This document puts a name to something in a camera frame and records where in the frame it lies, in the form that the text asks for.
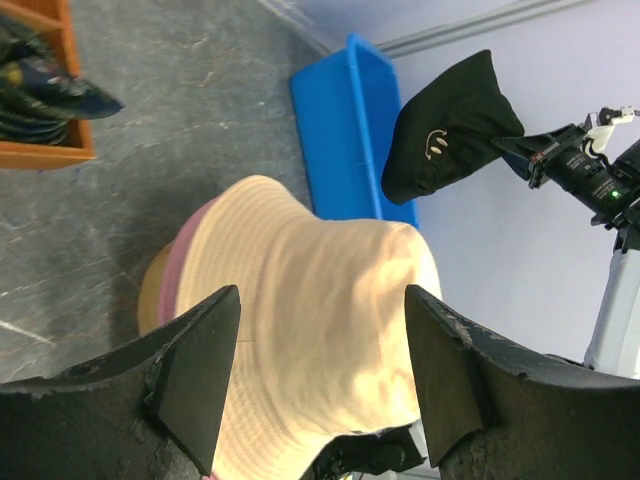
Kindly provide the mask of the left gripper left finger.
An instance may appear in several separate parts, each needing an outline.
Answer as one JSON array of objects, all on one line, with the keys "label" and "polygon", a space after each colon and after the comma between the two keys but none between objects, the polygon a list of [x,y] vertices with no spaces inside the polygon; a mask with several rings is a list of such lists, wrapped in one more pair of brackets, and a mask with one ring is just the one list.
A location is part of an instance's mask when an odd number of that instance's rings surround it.
[{"label": "left gripper left finger", "polygon": [[108,354],[2,384],[2,478],[210,475],[240,312],[225,286]]}]

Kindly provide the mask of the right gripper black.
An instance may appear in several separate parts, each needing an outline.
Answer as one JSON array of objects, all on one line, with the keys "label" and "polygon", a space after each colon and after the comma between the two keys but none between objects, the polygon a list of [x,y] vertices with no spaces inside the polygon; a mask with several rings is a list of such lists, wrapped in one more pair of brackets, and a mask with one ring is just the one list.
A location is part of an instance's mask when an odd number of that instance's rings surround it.
[{"label": "right gripper black", "polygon": [[582,149],[585,130],[568,124],[550,132],[519,137],[495,137],[492,144],[531,189],[551,180],[596,215],[623,210],[623,180],[604,154]]}]

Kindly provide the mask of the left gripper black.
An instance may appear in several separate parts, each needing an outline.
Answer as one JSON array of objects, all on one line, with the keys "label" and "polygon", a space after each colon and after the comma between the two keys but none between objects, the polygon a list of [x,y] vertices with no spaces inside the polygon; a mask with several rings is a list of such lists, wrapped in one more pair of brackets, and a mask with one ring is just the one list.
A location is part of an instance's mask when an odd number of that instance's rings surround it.
[{"label": "left gripper black", "polygon": [[345,479],[348,474],[404,472],[427,460],[424,435],[417,424],[371,434],[343,435],[325,446],[309,467],[315,480]]}]

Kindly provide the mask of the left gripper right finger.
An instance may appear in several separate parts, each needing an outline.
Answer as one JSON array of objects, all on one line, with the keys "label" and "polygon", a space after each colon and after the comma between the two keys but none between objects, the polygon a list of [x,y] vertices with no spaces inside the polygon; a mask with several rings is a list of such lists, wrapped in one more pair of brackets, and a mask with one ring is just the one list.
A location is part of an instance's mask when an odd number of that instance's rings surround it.
[{"label": "left gripper right finger", "polygon": [[428,459],[444,479],[636,479],[639,383],[543,355],[417,285],[405,317]]}]

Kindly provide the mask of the black cap with logo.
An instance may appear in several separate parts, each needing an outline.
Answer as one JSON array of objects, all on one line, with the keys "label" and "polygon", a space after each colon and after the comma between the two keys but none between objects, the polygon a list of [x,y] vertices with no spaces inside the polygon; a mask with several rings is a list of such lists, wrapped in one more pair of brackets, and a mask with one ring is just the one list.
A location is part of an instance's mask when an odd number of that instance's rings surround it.
[{"label": "black cap with logo", "polygon": [[491,51],[456,63],[401,109],[381,189],[395,205],[427,196],[501,157],[492,140],[524,126],[501,92]]}]

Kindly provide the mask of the beige hat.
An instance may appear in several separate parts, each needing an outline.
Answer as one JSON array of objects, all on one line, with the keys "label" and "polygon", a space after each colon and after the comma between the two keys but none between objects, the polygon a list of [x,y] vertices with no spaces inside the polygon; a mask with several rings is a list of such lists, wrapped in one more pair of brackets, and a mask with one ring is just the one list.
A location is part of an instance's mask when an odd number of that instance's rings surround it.
[{"label": "beige hat", "polygon": [[281,183],[247,177],[176,237],[175,310],[238,288],[235,356],[213,460],[218,479],[298,479],[334,438],[420,416],[404,297],[441,291],[413,226],[316,217]]}]

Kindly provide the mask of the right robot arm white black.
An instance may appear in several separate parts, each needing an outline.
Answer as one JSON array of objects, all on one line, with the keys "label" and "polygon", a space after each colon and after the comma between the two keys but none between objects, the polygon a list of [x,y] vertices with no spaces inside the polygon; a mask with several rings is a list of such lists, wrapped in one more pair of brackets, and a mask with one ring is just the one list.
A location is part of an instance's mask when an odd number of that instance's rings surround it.
[{"label": "right robot arm white black", "polygon": [[613,128],[569,124],[527,137],[492,140],[531,189],[551,181],[616,232],[609,276],[584,366],[639,378],[639,144],[615,161],[604,154]]}]

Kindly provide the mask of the wooden hat stand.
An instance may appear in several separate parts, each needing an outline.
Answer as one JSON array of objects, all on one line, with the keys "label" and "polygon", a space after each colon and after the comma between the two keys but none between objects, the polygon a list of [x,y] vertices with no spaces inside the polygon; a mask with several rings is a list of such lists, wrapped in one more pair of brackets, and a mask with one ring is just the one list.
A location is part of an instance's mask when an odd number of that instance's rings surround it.
[{"label": "wooden hat stand", "polygon": [[174,318],[171,266],[173,243],[167,244],[152,260],[145,272],[137,302],[137,325],[141,336]]}]

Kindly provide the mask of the blue plastic bin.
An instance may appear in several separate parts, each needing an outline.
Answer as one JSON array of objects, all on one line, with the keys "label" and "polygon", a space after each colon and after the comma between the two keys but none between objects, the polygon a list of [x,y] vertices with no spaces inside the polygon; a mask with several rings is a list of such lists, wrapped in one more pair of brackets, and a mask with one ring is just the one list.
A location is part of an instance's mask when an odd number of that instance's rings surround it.
[{"label": "blue plastic bin", "polygon": [[401,110],[390,58],[352,33],[344,49],[295,73],[290,92],[314,213],[416,226],[415,204],[394,205],[381,190]]}]

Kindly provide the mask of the orange compartment tray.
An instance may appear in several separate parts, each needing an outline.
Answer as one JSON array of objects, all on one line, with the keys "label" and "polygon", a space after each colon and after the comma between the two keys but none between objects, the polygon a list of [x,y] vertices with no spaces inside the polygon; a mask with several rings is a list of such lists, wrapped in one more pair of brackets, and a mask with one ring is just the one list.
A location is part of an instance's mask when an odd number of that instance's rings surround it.
[{"label": "orange compartment tray", "polygon": [[[68,1],[3,1],[1,14],[40,34],[59,65],[73,75],[82,73]],[[17,126],[1,116],[1,167],[53,170],[78,165],[97,157],[90,123],[18,117]]]}]

